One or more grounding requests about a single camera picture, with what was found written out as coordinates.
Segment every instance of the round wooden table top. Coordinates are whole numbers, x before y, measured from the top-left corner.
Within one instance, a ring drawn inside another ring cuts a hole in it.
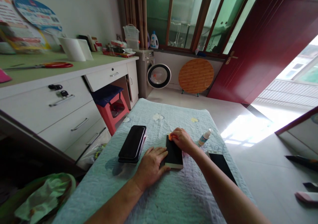
[[[200,93],[212,83],[214,70],[208,60],[196,58],[183,65],[179,72],[179,84],[188,93]]]

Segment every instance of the scissors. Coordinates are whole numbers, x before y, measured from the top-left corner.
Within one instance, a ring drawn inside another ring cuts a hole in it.
[[[43,63],[40,65],[35,65],[31,67],[19,67],[19,68],[6,68],[4,70],[22,70],[22,69],[32,69],[32,68],[66,68],[72,67],[72,63],[67,62],[52,62],[52,63]]]

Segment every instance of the light blue towel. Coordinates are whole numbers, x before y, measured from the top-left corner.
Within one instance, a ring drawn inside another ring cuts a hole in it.
[[[165,146],[167,133],[176,127],[184,128],[196,143],[204,132],[212,128],[212,135],[202,149],[223,152],[238,186],[254,202],[207,110],[140,99],[60,210],[54,223],[83,223],[134,175],[136,165],[117,161],[133,125],[147,127],[148,137],[142,156],[151,146]],[[149,188],[126,223],[226,223],[199,167],[186,153],[183,156],[184,168],[171,170]]]

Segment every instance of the red scissors handle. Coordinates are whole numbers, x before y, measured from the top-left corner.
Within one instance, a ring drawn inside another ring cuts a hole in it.
[[[53,63],[44,63],[42,64],[45,68],[66,68],[66,67],[72,67],[72,63],[67,62],[53,62]]]

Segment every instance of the washing machine door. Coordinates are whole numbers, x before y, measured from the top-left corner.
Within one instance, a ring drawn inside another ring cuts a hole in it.
[[[171,79],[171,71],[167,65],[158,63],[148,69],[147,80],[153,88],[164,88],[169,84]]]

